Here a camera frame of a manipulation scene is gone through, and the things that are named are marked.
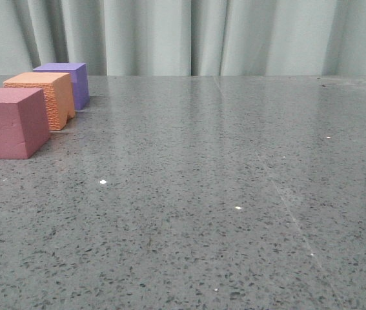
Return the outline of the red foam cube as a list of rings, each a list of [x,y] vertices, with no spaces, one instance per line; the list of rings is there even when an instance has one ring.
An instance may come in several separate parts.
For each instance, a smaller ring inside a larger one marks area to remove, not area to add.
[[[0,88],[0,159],[28,159],[50,137],[41,88]]]

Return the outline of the purple foam cube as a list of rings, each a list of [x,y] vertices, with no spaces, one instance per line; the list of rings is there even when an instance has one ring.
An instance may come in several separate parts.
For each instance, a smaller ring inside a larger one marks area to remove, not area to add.
[[[72,81],[75,110],[82,110],[90,100],[86,63],[47,63],[36,67],[34,72],[65,72]]]

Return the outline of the pale green curtain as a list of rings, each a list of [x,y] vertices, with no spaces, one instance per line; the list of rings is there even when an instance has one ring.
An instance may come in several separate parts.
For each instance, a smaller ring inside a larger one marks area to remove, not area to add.
[[[0,74],[366,75],[366,1],[0,1]]]

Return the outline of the orange foam cube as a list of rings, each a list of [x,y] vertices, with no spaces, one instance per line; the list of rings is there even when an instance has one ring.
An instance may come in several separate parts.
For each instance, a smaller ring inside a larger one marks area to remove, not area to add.
[[[66,72],[25,72],[3,82],[4,87],[42,88],[49,129],[61,130],[75,117],[72,82]]]

